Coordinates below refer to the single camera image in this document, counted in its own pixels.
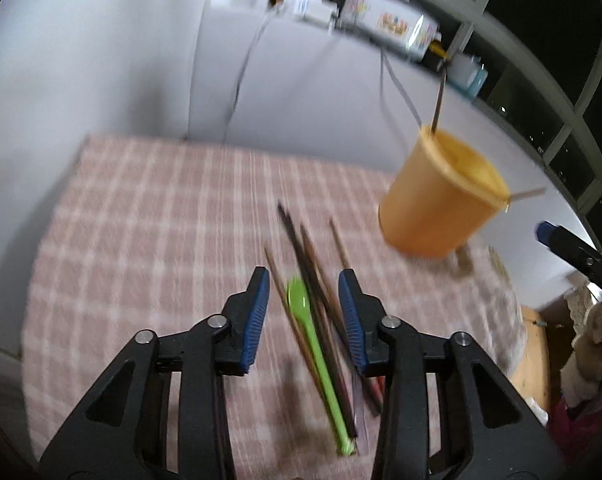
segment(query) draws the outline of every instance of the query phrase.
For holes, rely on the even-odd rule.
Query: pink plaid tablecloth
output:
[[[219,312],[228,295],[245,289],[254,266],[267,266],[264,243],[284,279],[297,274],[277,200],[306,225],[334,283],[341,269],[329,217],[363,290],[388,313],[421,332],[470,332],[512,372],[526,330],[494,255],[477,237],[439,262],[388,247],[377,204],[391,180],[378,171],[230,147],[90,139],[41,242],[30,284],[24,393],[35,454],[135,332],[181,332]],[[369,478],[379,420],[367,414],[368,456],[337,457],[273,287],[256,362],[227,386],[238,478]],[[433,409],[433,447],[437,424]]]

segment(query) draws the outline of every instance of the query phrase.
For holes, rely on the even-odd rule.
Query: green spoon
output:
[[[300,278],[292,278],[287,282],[287,304],[292,312],[292,315],[299,322],[305,331],[305,336],[312,356],[315,359],[316,370],[319,373],[321,379],[321,385],[323,386],[323,392],[325,399],[328,403],[328,408],[334,421],[334,428],[336,429],[337,437],[339,440],[339,451],[342,455],[348,456],[354,453],[354,442],[348,436],[348,431],[345,427],[345,421],[343,420],[343,414],[337,401],[337,396],[334,393],[334,387],[330,380],[328,373],[328,367],[325,365],[325,359],[321,352],[321,346],[319,345],[319,339],[316,336],[315,324],[312,322],[312,315],[310,313],[310,301],[305,290],[305,285]]]

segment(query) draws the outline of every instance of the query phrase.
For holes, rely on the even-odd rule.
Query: wooden board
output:
[[[514,372],[511,383],[526,399],[532,397],[546,412],[550,409],[550,365],[545,328],[533,322],[541,320],[538,312],[521,307],[527,330],[526,352]]]

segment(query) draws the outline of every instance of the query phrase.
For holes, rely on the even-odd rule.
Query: metal screw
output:
[[[216,316],[212,316],[207,319],[207,325],[210,328],[222,328],[226,323],[227,319],[225,316],[221,316],[221,314],[217,314]]]
[[[155,335],[152,333],[152,330],[140,330],[135,336],[135,341],[140,345],[145,345],[146,343],[150,343],[154,337]]]
[[[381,324],[386,328],[397,328],[401,324],[401,320],[396,316],[384,316]]]
[[[452,336],[452,339],[460,346],[468,346],[472,342],[472,336],[467,332],[457,332]]]

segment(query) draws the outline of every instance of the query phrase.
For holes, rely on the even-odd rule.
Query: plastic cup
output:
[[[404,253],[443,258],[504,209],[510,189],[489,160],[429,126],[379,206],[385,240]]]

